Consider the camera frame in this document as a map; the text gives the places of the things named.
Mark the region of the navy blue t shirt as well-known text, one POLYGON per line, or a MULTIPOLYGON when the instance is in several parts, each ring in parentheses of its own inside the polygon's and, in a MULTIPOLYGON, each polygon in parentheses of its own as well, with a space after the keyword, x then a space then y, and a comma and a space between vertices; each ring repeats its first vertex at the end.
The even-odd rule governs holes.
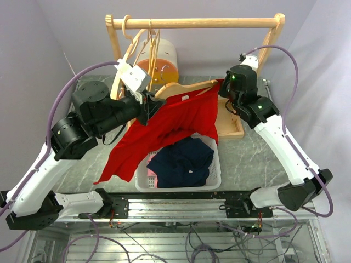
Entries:
POLYGON ((210 175, 214 151, 199 138, 187 137, 163 147, 147 164, 157 188, 202 187, 210 175))

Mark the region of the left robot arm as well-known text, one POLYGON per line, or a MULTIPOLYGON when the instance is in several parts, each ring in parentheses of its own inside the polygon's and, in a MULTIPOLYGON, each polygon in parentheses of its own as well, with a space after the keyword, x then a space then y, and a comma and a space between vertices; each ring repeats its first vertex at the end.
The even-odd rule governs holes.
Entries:
POLYGON ((155 93, 141 91, 138 101, 127 88, 118 100, 110 97, 101 81, 85 83, 72 93, 74 110, 50 130, 50 142, 44 143, 31 178, 9 206, 6 222, 11 230, 42 230, 57 219, 78 216, 106 218, 114 202, 103 189, 81 194, 59 194, 52 191, 58 179, 91 149, 98 140, 117 127, 125 128, 132 119, 147 125, 150 118, 166 103, 155 93))

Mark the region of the wooden hanger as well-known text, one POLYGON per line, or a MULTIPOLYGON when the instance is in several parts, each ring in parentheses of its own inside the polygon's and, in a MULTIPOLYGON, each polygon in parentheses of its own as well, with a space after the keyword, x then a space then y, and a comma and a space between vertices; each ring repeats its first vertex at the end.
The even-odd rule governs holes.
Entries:
POLYGON ((154 72, 158 54, 158 47, 160 43, 160 29, 154 30, 152 27, 152 18, 149 21, 149 35, 150 35, 150 49, 149 49, 149 68, 148 74, 151 76, 151 81, 148 86, 148 91, 152 90, 152 84, 154 80, 154 72))
MULTIPOLYGON (((145 29, 141 29, 134 37, 132 37, 131 35, 128 35, 126 32, 126 24, 130 18, 131 18, 130 15, 125 15, 122 20, 122 33, 124 37, 130 41, 129 47, 127 48, 124 55, 122 55, 116 29, 114 28, 113 16, 107 15, 105 17, 106 28, 109 33, 110 42, 114 52, 114 58, 116 61, 118 59, 122 59, 123 62, 127 62, 127 60, 134 54, 139 44, 140 36, 145 32, 145 29)), ((114 82, 112 84, 112 88, 111 88, 112 99, 117 100, 120 98, 120 82, 121 82, 121 73, 120 71, 117 71, 114 78, 114 82)))
POLYGON ((176 82, 170 82, 166 83, 162 88, 160 88, 160 90, 156 92, 155 98, 166 100, 171 96, 184 95, 195 91, 198 91, 196 96, 199 96, 212 89, 218 83, 219 82, 215 79, 190 85, 181 85, 176 82))

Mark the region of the red t shirt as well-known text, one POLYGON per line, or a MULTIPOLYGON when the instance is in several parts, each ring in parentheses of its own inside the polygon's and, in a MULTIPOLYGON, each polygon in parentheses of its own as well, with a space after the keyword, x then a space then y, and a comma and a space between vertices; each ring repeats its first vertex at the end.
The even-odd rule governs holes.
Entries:
POLYGON ((146 126, 134 121, 125 135, 111 150, 107 163, 96 184, 109 181, 116 175, 130 182, 139 163, 150 153, 173 144, 194 133, 218 140, 215 122, 218 116, 218 92, 222 79, 214 86, 167 98, 146 126))

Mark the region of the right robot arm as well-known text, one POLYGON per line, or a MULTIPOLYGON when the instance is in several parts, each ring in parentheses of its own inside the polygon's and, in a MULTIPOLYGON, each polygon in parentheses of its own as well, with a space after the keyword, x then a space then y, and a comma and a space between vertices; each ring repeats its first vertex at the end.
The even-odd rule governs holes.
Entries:
POLYGON ((287 183, 253 190, 242 203, 245 215, 255 216, 268 206, 297 211, 321 194, 333 178, 331 171, 310 160, 283 127, 278 108, 268 97, 258 95, 257 74, 251 66, 236 65, 227 70, 219 95, 227 98, 232 112, 268 144, 288 176, 287 183))

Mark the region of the pink t shirt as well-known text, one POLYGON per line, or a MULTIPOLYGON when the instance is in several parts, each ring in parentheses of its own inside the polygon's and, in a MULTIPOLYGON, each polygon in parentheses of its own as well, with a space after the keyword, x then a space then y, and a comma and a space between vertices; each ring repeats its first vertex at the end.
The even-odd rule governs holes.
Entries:
POLYGON ((149 188, 157 188, 157 175, 150 169, 147 173, 149 188))

